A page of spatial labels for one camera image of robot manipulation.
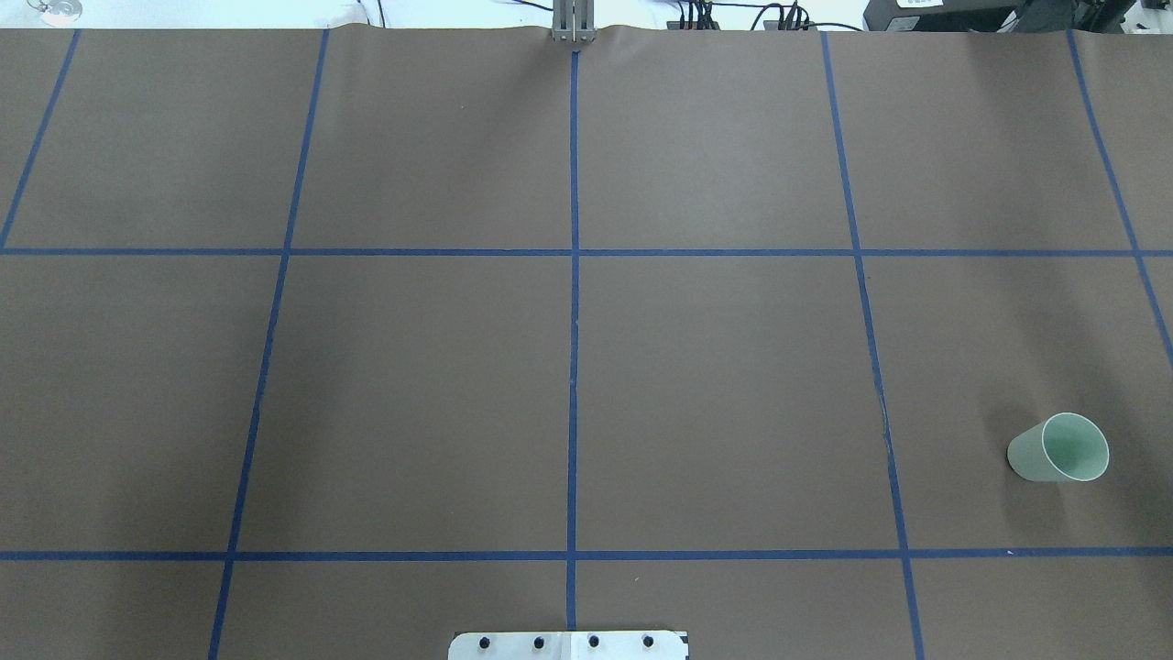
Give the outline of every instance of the light green cup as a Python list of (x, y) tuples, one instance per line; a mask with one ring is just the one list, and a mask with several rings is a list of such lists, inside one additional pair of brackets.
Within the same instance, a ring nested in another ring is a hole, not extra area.
[(1107, 470), (1107, 438), (1091, 420), (1060, 413), (1011, 441), (1006, 458), (1031, 482), (1091, 482)]

